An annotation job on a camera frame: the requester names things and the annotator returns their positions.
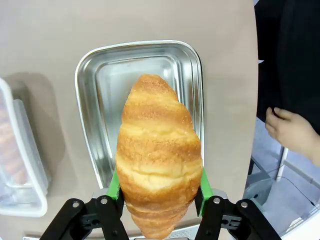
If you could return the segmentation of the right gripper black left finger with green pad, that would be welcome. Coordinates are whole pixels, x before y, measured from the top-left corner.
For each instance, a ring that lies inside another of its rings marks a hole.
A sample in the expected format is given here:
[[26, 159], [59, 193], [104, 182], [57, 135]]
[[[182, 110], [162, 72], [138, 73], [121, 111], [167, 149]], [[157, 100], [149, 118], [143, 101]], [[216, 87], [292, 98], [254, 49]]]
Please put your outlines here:
[[85, 240], [94, 229], [101, 229], [105, 240], [129, 240], [121, 221], [124, 203], [114, 172], [109, 188], [95, 193], [87, 203], [68, 199], [39, 240]]

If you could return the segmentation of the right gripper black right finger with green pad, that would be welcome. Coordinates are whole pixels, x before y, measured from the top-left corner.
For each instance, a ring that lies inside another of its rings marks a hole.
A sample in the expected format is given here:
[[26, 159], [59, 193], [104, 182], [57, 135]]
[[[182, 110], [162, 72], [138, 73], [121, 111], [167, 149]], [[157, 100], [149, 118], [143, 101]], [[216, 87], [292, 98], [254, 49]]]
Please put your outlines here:
[[197, 215], [202, 217], [194, 240], [218, 240], [221, 229], [235, 240], [280, 240], [254, 201], [230, 202], [224, 191], [211, 189], [205, 170], [194, 203]]

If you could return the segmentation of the golden croissant bread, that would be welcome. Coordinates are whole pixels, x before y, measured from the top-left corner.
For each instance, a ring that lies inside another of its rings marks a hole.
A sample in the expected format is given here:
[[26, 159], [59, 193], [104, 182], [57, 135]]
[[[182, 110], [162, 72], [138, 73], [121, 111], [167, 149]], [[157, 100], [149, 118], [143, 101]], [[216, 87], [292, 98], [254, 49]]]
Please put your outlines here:
[[187, 108], [160, 76], [143, 74], [125, 102], [115, 168], [133, 222], [149, 239], [165, 239], [201, 184], [201, 141]]

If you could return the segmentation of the person's bare forearm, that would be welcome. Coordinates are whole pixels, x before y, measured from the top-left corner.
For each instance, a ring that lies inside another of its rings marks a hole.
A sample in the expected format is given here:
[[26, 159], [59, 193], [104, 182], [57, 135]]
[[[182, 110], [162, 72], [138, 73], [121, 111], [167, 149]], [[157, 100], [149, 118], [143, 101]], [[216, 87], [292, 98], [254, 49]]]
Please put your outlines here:
[[320, 168], [320, 135], [315, 133], [304, 136], [299, 152]]

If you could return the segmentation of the clear plastic airtight container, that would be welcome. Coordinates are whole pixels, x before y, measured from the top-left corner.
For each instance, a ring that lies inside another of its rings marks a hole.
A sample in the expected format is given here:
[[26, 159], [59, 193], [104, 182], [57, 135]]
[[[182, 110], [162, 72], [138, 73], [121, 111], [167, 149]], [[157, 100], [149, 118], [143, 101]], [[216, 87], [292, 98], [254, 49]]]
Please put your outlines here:
[[0, 78], [0, 215], [44, 216], [48, 187], [25, 105]]

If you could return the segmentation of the rectangular stainless steel container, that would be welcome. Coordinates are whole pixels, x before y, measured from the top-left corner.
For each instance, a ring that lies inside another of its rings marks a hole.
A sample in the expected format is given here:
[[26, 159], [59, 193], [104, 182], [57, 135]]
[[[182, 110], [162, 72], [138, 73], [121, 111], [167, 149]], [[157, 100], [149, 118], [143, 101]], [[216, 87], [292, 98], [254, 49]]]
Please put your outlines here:
[[192, 46], [149, 40], [96, 48], [80, 60], [74, 79], [82, 130], [101, 189], [109, 187], [115, 170], [123, 107], [143, 74], [158, 75], [172, 87], [190, 112], [199, 139], [205, 139], [202, 65]]

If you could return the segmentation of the person's bare hand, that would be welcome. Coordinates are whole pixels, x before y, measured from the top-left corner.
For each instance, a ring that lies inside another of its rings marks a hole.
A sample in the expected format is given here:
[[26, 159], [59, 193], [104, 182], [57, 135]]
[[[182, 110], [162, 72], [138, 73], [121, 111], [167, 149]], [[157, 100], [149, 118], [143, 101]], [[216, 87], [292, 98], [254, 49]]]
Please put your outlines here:
[[278, 107], [266, 110], [265, 128], [282, 146], [299, 154], [304, 136], [317, 134], [305, 118]]

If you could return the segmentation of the grey metal floor base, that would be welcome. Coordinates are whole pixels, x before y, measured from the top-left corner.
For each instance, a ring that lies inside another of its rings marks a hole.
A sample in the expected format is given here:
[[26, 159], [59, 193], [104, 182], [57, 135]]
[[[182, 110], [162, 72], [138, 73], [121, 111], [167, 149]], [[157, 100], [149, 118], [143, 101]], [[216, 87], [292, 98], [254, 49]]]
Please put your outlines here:
[[254, 199], [257, 203], [263, 205], [269, 197], [272, 185], [273, 179], [252, 156], [250, 158], [243, 198]]

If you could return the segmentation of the person's black clothing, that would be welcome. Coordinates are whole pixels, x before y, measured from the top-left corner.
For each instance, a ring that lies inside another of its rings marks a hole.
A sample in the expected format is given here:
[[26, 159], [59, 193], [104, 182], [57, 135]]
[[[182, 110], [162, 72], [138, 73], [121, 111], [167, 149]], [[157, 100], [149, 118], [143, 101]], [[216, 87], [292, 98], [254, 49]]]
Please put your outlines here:
[[257, 117], [278, 107], [320, 128], [320, 0], [259, 0], [254, 11]]

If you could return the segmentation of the white metal frame leg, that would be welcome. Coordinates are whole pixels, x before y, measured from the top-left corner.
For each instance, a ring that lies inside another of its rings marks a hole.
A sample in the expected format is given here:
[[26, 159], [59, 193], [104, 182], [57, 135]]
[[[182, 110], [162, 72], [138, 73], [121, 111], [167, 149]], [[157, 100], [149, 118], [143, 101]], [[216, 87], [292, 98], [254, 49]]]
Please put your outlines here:
[[283, 146], [281, 147], [281, 160], [280, 160], [277, 175], [275, 178], [275, 180], [277, 182], [279, 182], [281, 180], [281, 177], [283, 175], [284, 167], [285, 167], [285, 164], [287, 161], [288, 152], [289, 152], [289, 149], [287, 147], [283, 147]]

